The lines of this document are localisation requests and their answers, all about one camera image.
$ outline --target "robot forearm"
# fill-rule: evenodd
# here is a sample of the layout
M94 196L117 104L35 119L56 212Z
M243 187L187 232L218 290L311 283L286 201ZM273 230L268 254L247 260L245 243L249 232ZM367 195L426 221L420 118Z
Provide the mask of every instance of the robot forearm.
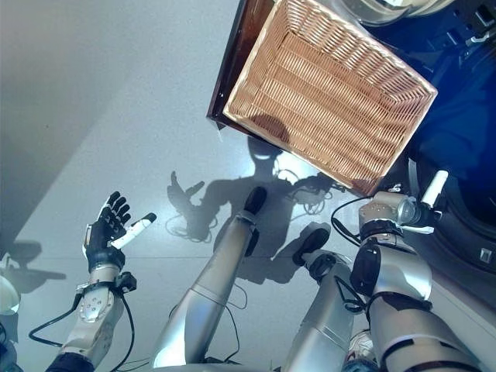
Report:
M76 325L48 371L79 370L84 362L87 368L94 369L100 364L109 351L115 324L122 315L122 299L115 289L118 274L119 268L112 264L101 265L91 272L77 310Z
M360 208L362 244L350 282L369 298L377 362L391 372L478 371L448 325L430 312L432 272L402 238L402 225L418 215L407 197L384 192Z

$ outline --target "white cylinder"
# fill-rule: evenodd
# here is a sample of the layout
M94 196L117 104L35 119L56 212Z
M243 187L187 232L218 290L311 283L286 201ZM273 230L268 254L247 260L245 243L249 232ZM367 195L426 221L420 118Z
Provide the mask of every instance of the white cylinder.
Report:
M434 179L432 179L431 184L425 191L425 194L422 198L422 203L428 205L430 208L434 206L438 195L441 193L441 190L448 179L448 172L445 170L438 170Z

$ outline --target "wicker basket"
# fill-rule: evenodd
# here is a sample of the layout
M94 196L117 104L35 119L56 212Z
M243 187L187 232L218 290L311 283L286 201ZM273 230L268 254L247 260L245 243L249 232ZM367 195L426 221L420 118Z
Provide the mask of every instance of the wicker basket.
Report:
M319 3L280 0L224 114L368 195L436 94L405 62Z

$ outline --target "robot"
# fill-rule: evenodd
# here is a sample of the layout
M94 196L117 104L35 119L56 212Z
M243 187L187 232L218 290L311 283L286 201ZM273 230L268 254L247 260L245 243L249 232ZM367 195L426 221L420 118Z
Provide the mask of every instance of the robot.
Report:
M448 325L431 313L427 301L431 270L403 241L403 229L432 231L430 225L437 214L434 202L446 178L446 172L438 172L420 202L380 191L362 206L361 244L352 270L337 254L319 249L329 233L316 230L306 239L293 260L308 269L319 291L282 371L341 371L353 316L360 311L367 314L375 356L383 370L479 370ZM255 371L233 363L206 363L205 354L239 264L257 237L257 213L266 197L263 188L255 188L229 224L218 249L172 311L154 347L151 370ZM119 193L112 194L97 221L87 228L84 252L90 277L78 288L74 300L78 309L76 325L48 372L95 370L109 349L122 305L128 308L123 294L136 287L136 279L130 273L121 273L125 256L120 248L156 217L149 214L126 230L124 224L130 216L125 214L129 209L125 203Z

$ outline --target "robotic arm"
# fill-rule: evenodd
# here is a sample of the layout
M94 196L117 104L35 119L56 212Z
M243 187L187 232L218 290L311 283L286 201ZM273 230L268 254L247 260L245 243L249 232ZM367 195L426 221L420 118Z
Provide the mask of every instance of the robotic arm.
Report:
M367 296L377 361L391 371L470 370L477 365L448 325L431 313L429 265L403 241L403 229L425 229L447 173L438 172L421 203L378 192L360 208L361 246L350 282Z
M95 370L109 351L123 308L129 312L123 294L136 289L136 279L129 272L121 273L126 261L121 248L157 217L149 213L126 228L125 224L131 219L128 211L126 199L116 191L102 206L97 220L87 226L83 253L88 260L90 277L88 283L77 288L73 307L80 302L76 325L47 372Z

